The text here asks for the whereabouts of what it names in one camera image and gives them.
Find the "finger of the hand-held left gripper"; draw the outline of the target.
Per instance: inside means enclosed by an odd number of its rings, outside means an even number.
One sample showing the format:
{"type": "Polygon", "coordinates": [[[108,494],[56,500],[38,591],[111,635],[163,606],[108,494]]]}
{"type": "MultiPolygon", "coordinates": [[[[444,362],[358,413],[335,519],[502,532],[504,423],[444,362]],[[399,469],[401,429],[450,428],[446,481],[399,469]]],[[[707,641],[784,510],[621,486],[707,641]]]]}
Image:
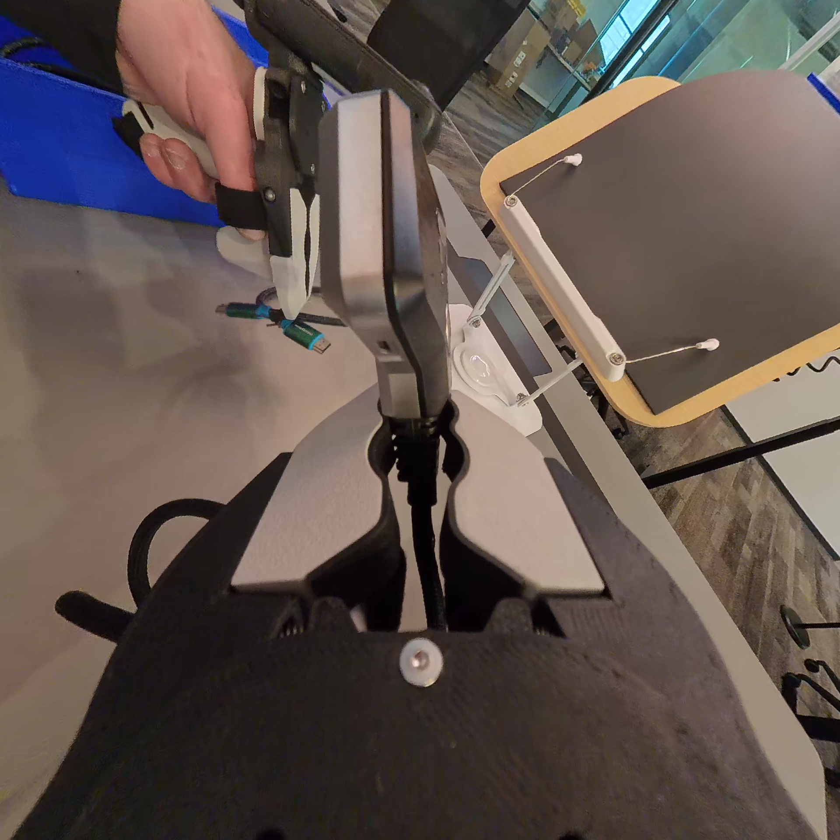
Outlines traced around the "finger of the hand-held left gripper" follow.
{"type": "Polygon", "coordinates": [[[297,317],[319,277],[320,196],[307,205],[301,196],[290,197],[290,256],[269,255],[278,308],[285,317],[297,317]]]}

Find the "person's left forearm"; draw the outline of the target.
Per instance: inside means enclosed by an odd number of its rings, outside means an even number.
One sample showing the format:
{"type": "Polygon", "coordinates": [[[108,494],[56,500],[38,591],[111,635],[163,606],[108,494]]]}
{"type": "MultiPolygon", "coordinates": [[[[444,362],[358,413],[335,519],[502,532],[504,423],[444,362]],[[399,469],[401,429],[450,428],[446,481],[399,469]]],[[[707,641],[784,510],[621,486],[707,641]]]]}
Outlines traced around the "person's left forearm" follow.
{"type": "Polygon", "coordinates": [[[123,93],[117,63],[120,1],[2,1],[1,15],[41,37],[71,65],[123,93]]]}

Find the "black office chair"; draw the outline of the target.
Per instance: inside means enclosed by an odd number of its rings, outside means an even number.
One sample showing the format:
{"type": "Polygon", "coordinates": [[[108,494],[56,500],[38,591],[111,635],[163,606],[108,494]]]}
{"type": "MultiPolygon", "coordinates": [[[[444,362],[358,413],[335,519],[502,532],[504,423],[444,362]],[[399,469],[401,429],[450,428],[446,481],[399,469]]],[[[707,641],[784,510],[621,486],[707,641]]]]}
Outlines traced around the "black office chair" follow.
{"type": "Polygon", "coordinates": [[[391,1],[366,44],[424,85],[444,111],[528,6],[529,1],[391,1]]]}

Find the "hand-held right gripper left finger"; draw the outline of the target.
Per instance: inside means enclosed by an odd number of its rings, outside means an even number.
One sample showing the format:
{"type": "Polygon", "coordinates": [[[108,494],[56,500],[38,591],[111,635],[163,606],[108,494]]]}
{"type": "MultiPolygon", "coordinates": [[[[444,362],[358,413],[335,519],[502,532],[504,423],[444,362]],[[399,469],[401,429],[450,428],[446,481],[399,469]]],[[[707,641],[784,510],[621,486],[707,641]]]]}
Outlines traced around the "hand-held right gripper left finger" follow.
{"type": "Polygon", "coordinates": [[[332,597],[363,614],[361,628],[399,629],[406,556],[379,401],[373,385],[294,448],[233,573],[237,593],[332,597]]]}

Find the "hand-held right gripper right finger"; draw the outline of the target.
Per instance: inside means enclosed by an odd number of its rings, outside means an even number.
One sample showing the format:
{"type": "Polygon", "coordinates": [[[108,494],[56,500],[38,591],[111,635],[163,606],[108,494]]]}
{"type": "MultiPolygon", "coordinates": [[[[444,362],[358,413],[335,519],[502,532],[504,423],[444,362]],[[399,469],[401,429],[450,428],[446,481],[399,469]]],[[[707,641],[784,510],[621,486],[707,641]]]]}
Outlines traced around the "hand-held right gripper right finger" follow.
{"type": "Polygon", "coordinates": [[[606,583],[556,479],[560,463],[471,399],[450,401],[442,431],[448,629],[483,630],[507,599],[540,615],[555,597],[603,596],[606,583]]]}

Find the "person's left hand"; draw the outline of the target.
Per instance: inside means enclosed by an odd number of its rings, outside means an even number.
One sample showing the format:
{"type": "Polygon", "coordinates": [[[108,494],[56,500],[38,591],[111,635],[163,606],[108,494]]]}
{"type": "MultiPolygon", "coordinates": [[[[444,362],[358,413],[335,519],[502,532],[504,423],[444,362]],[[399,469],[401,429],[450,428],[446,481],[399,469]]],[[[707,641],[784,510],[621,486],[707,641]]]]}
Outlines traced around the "person's left hand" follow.
{"type": "Polygon", "coordinates": [[[121,2],[115,57],[125,93],[201,137],[217,169],[217,177],[207,174],[181,140],[146,134],[143,161],[159,182],[203,203],[215,201],[216,184],[257,189],[256,70],[208,2],[121,2]]]}

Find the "cardboard box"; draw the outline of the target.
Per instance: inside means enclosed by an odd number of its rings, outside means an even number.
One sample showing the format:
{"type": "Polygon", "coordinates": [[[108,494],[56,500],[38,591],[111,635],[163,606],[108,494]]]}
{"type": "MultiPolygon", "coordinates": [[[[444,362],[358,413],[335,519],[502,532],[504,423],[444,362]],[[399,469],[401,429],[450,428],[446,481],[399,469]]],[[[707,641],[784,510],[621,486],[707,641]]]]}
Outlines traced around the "cardboard box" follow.
{"type": "Polygon", "coordinates": [[[536,17],[526,9],[491,51],[487,64],[489,84],[500,95],[512,98],[535,65],[557,22],[557,12],[536,17]]]}

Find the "black round stand base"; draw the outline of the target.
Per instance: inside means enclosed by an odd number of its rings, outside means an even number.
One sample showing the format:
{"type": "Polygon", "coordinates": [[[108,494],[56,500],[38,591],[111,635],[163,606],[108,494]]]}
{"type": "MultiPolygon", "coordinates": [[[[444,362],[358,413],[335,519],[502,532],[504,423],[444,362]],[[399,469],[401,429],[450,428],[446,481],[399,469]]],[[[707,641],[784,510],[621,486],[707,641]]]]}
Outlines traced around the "black round stand base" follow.
{"type": "Polygon", "coordinates": [[[812,646],[811,633],[822,630],[838,630],[839,622],[809,623],[799,616],[791,607],[782,605],[780,607],[780,619],[785,631],[791,637],[794,644],[800,650],[807,650],[812,646]]]}

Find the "white stand base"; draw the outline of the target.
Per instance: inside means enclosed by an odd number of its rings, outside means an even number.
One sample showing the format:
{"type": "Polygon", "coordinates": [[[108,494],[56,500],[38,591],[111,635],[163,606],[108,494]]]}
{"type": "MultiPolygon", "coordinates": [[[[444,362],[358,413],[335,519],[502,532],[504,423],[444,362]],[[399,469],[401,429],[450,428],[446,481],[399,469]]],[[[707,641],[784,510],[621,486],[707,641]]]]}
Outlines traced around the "white stand base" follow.
{"type": "Polygon", "coordinates": [[[543,426],[534,402],[522,405],[525,385],[487,325],[466,304],[448,304],[451,387],[493,413],[521,435],[543,426]]]}

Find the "black metal stand pole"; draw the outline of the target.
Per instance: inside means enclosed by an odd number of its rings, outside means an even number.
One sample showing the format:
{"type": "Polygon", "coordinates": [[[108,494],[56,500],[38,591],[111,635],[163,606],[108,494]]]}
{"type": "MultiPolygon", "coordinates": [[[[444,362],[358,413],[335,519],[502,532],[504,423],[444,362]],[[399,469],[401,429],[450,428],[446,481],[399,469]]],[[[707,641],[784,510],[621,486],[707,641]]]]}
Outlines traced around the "black metal stand pole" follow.
{"type": "Polygon", "coordinates": [[[766,438],[757,443],[746,444],[738,448],[733,448],[718,455],[701,458],[697,461],[688,463],[687,465],[667,469],[657,474],[646,476],[642,478],[642,481],[645,487],[650,490],[665,487],[681,480],[703,476],[718,469],[735,466],[744,461],[757,458],[783,448],[804,443],[813,439],[814,436],[820,437],[821,434],[822,433],[818,430],[811,429],[810,427],[804,427],[778,436],[766,438]]]}

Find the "dark grey usb hub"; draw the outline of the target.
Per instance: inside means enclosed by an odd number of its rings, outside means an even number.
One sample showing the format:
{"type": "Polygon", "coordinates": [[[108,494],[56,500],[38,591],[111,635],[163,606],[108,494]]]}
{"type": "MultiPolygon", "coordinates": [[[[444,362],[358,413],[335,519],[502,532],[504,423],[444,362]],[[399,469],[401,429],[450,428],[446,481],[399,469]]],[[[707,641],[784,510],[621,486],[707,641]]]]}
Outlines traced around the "dark grey usb hub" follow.
{"type": "Polygon", "coordinates": [[[319,128],[322,297],[374,357],[381,412],[431,422],[449,399],[448,237],[413,115],[392,90],[319,128]]]}

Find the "blue plastic bin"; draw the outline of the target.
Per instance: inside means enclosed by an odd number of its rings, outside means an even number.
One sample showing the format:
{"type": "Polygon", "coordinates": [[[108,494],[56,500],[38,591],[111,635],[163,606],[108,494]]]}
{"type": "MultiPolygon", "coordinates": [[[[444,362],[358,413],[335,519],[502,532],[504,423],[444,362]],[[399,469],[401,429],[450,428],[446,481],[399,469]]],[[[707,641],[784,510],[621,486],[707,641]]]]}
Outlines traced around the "blue plastic bin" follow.
{"type": "MultiPolygon", "coordinates": [[[[268,53],[237,24],[230,37],[255,68],[266,67],[268,53]]],[[[73,70],[78,80],[2,58],[2,176],[18,196],[197,223],[220,228],[213,203],[199,202],[159,182],[146,166],[140,141],[146,134],[178,139],[196,155],[204,171],[217,177],[205,141],[173,120],[162,107],[117,93],[75,68],[41,37],[2,16],[2,48],[16,37],[34,37],[56,68],[73,70]]]]}

